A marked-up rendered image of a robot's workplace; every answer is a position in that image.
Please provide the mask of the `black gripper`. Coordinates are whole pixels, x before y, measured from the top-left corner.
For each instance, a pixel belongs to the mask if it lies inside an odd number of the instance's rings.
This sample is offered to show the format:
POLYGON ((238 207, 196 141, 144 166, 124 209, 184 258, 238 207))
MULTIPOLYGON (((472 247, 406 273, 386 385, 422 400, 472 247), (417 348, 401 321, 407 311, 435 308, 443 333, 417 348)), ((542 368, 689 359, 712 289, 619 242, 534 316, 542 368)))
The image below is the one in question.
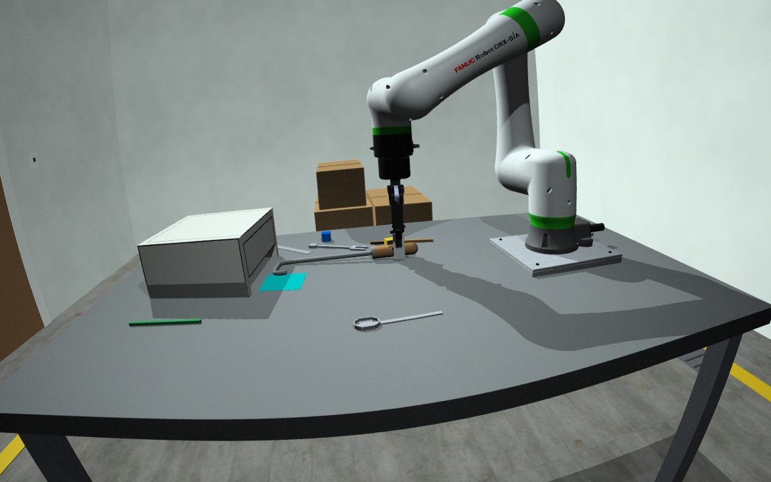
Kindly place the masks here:
POLYGON ((390 180, 388 185, 389 202, 392 208, 392 237, 394 237, 394 260, 405 259, 404 245, 404 184, 402 178, 410 177, 410 156, 397 159, 377 158, 379 178, 390 180))

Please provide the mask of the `teal square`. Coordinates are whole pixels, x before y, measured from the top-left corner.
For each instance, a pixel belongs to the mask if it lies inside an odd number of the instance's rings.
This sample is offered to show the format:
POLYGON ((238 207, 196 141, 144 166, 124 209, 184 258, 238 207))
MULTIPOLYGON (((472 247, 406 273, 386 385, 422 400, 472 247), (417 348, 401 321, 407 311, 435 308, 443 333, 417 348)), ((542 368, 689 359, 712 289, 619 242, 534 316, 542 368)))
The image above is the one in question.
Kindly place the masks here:
POLYGON ((300 290, 306 275, 306 272, 285 275, 270 274, 258 292, 300 290))

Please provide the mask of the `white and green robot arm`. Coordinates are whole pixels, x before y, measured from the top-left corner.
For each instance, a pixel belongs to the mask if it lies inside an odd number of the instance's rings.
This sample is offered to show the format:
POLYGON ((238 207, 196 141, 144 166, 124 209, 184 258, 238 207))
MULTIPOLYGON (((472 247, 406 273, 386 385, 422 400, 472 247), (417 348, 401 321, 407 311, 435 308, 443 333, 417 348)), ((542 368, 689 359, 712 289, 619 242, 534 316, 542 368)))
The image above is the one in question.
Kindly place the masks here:
POLYGON ((413 144, 411 121, 424 118, 492 68, 497 100, 495 173, 504 188, 529 196, 531 226, 525 247, 564 255, 579 246, 592 246, 593 232, 604 231, 605 226, 576 218, 575 157, 536 149, 533 141, 527 53, 558 36, 564 25, 565 11, 556 0, 522 0, 492 15, 446 51, 377 80, 367 93, 374 157, 413 155, 420 144, 413 144))

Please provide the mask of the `green thin bar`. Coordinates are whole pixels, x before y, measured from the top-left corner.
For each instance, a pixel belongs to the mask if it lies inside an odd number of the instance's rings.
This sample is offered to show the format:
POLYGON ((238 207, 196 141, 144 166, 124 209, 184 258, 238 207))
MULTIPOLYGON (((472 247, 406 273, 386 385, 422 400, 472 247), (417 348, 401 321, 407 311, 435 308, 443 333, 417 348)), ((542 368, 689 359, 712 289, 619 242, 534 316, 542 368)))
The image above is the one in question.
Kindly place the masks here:
POLYGON ((147 325, 183 325, 183 324, 199 324, 201 319, 184 319, 184 320, 168 320, 168 321, 129 321, 129 326, 147 326, 147 325))

